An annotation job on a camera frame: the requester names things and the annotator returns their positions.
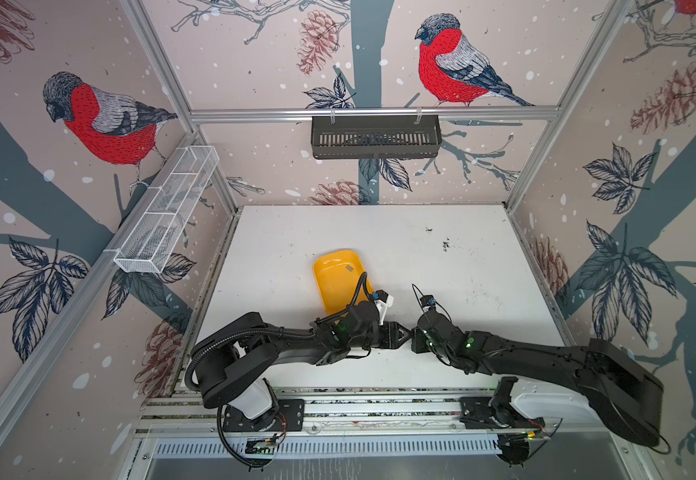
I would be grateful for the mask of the yellow plastic tray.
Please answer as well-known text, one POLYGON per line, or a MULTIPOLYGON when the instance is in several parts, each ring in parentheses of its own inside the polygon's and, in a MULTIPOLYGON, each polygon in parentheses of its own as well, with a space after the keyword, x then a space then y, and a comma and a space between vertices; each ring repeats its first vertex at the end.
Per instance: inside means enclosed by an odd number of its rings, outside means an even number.
POLYGON ((353 250, 332 252, 315 261, 313 273, 327 316, 342 311, 351 302, 364 272, 360 256, 353 250), (347 271, 348 265, 354 272, 347 271))

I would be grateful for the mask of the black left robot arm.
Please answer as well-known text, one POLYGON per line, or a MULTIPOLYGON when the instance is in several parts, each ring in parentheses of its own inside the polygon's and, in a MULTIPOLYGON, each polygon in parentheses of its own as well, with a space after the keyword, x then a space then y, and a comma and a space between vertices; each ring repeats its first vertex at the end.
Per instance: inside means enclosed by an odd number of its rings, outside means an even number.
POLYGON ((201 394, 207 409, 230 406, 252 423, 269 425, 278 415, 278 399, 264 378, 274 365, 331 365, 354 359, 360 349, 396 350, 412 337, 410 329, 385 319, 391 296, 372 292, 362 273, 342 310, 305 329, 265 322, 249 312, 198 343, 190 354, 184 383, 201 394))

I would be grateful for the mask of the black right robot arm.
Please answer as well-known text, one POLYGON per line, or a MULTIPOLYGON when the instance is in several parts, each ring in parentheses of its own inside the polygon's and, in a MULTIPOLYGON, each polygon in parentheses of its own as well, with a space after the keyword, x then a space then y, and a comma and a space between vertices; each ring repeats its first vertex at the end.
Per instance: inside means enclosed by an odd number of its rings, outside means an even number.
POLYGON ((662 440, 662 382, 604 340, 569 347, 518 342, 484 331, 464 332, 429 309, 412 330, 412 351, 431 352, 466 374, 514 375, 564 387, 583 395, 619 437, 645 447, 662 440))

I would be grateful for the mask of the aluminium top crossbar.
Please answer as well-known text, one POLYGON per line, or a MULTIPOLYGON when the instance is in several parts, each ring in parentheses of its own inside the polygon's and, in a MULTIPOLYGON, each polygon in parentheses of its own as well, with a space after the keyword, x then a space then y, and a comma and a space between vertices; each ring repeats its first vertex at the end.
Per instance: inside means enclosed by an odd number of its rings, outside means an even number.
POLYGON ((247 109, 195 110, 189 119, 196 125, 224 123, 275 123, 309 121, 316 117, 330 120, 338 117, 438 116, 440 120, 540 120, 556 119, 561 109, 556 106, 486 106, 486 107, 411 107, 353 109, 247 109))

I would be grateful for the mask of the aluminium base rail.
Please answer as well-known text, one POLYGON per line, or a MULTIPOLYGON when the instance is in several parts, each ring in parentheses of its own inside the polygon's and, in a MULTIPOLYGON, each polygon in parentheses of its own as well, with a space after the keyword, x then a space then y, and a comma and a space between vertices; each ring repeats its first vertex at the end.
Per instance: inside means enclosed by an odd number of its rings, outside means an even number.
POLYGON ((310 460, 353 457, 503 456, 518 462, 550 440, 555 421, 512 426, 486 411, 491 390, 281 396, 274 424, 252 429, 242 414, 206 410, 191 396, 147 406, 135 431, 143 459, 310 460))

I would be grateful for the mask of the aluminium frame corner post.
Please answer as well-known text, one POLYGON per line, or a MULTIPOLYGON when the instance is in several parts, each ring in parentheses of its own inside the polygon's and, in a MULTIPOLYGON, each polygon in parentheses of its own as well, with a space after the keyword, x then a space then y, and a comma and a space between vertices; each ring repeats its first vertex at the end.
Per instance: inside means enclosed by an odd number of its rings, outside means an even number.
POLYGON ((172 22, 160 13, 163 7, 151 1, 122 1, 121 4, 183 130, 192 136, 195 144, 209 146, 205 132, 193 118, 191 94, 181 77, 182 60, 173 46, 175 31, 172 22))

